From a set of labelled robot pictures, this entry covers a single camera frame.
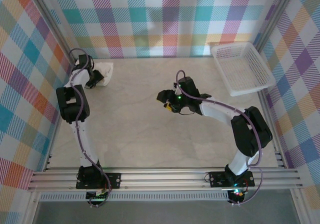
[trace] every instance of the beige floor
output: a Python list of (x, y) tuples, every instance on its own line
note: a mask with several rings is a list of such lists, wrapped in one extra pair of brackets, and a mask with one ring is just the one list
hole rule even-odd
[[(114, 59), (105, 87), (86, 89), (91, 114), (88, 131), (104, 167), (224, 167), (237, 151), (232, 129), (210, 117), (179, 115), (156, 101), (171, 89), (178, 70), (191, 76), (200, 93), (236, 107), (261, 109), (256, 93), (231, 97), (213, 58)], [(62, 120), (50, 167), (78, 167), (73, 133)], [(272, 143), (262, 167), (277, 167)]]

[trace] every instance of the white cloth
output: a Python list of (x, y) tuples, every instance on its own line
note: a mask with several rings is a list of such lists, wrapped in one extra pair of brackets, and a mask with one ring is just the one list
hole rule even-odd
[(114, 72), (114, 64), (112, 62), (98, 62), (94, 63), (93, 70), (97, 70), (104, 77), (101, 81), (99, 81), (96, 86), (106, 86), (110, 80), (112, 73)]

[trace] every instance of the plaid wallpaper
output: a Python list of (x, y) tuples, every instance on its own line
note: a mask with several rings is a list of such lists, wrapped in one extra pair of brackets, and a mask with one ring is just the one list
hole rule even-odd
[(263, 49), (276, 79), (267, 93), (289, 167), (320, 220), (320, 0), (290, 0)]
[(44, 1), (68, 43), (84, 48), (94, 58), (207, 56), (210, 44), (253, 41), (266, 18), (268, 4), (273, 2)]
[(57, 124), (69, 62), (32, 0), (0, 0), (0, 223), (14, 224)]
[(267, 13), (267, 15), (265, 16), (265, 19), (260, 27), (260, 30), (258, 32), (258, 34), (256, 35), (256, 38), (253, 42), (253, 45), (255, 45), (256, 43), (258, 43), (258, 41), (261, 38), (261, 35), (265, 32), (265, 30), (267, 29), (270, 21), (271, 21), (271, 17), (275, 14), (276, 10), (277, 10), (277, 6), (279, 4), (281, 0), (273, 0), (272, 5)]

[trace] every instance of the basket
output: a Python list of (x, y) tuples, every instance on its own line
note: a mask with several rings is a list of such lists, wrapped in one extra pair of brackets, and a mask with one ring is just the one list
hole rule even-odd
[(258, 92), (276, 84), (271, 71), (250, 42), (217, 45), (211, 53), (232, 97)]

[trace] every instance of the gray floor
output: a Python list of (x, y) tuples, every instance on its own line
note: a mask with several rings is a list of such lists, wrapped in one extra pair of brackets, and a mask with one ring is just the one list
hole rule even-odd
[(33, 224), (297, 224), (289, 190), (261, 190), (243, 206), (226, 201), (41, 202)]
[[(105, 167), (225, 167), (233, 160), (237, 147), (230, 126), (198, 114), (172, 113), (156, 100), (158, 92), (172, 89), (180, 69), (193, 78), (200, 93), (238, 108), (261, 110), (256, 93), (229, 95), (211, 57), (107, 61), (114, 63), (110, 83), (85, 89), (88, 134)], [(50, 166), (79, 165), (75, 137), (63, 121)], [(263, 149), (260, 166), (278, 166), (272, 142)]]

